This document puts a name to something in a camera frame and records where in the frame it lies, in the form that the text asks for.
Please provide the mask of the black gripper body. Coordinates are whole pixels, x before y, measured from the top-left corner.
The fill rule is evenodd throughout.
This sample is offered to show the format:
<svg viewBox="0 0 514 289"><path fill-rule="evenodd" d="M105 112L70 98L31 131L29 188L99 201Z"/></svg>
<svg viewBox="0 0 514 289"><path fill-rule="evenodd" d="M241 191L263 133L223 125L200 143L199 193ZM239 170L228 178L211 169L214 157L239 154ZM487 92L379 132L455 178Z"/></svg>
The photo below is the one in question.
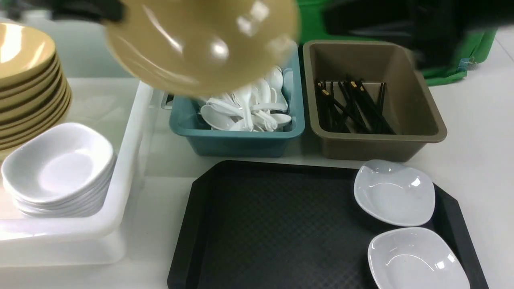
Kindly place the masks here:
<svg viewBox="0 0 514 289"><path fill-rule="evenodd" d="M79 20L101 23L121 22L125 5L121 0L2 0L1 11L16 22L32 11L44 11L50 20Z"/></svg>

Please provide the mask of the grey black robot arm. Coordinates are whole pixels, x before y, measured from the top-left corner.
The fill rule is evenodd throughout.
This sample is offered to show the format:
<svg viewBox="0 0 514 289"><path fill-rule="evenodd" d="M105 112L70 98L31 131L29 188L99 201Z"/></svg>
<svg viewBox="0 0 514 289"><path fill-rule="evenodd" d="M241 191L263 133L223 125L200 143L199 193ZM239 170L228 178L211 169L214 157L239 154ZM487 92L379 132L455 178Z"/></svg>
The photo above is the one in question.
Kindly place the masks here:
<svg viewBox="0 0 514 289"><path fill-rule="evenodd" d="M388 41L417 51L419 68L448 66L474 31L513 24L512 0L317 0L309 15L325 33ZM50 19L127 22L143 2L127 0L2 0L7 18L19 21L33 10Z"/></svg>

